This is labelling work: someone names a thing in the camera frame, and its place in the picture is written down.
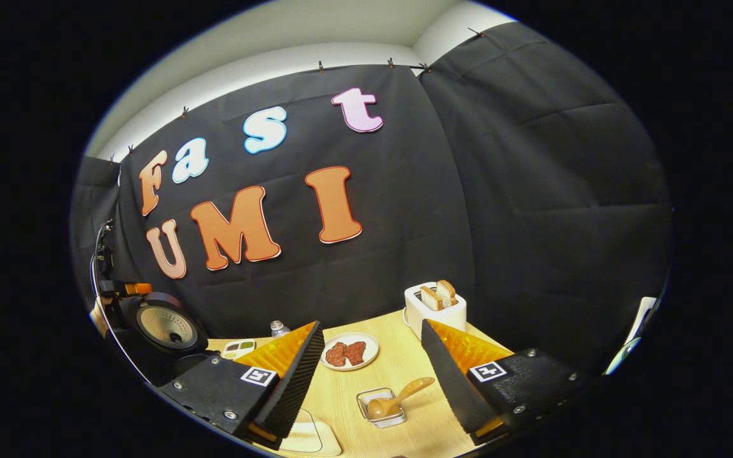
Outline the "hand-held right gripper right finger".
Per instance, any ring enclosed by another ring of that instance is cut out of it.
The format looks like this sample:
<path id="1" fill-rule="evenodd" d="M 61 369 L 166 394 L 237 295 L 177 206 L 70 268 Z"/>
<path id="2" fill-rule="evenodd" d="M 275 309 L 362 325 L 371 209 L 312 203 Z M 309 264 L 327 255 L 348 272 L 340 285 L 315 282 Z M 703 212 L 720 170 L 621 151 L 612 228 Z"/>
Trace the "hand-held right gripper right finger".
<path id="1" fill-rule="evenodd" d="M 422 347 L 453 414 L 475 445 L 515 436 L 587 394 L 596 383 L 547 352 L 512 352 L 425 319 Z"/>

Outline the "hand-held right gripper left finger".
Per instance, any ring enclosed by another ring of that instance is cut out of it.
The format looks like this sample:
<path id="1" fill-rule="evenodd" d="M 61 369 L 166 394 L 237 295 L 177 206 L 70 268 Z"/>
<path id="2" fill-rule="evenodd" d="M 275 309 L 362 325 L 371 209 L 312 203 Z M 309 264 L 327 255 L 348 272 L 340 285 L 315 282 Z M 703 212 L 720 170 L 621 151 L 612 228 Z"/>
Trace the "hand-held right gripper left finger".
<path id="1" fill-rule="evenodd" d="M 323 351 L 322 326 L 314 321 L 236 360 L 208 357 L 160 390 L 226 434 L 278 449 Z"/>

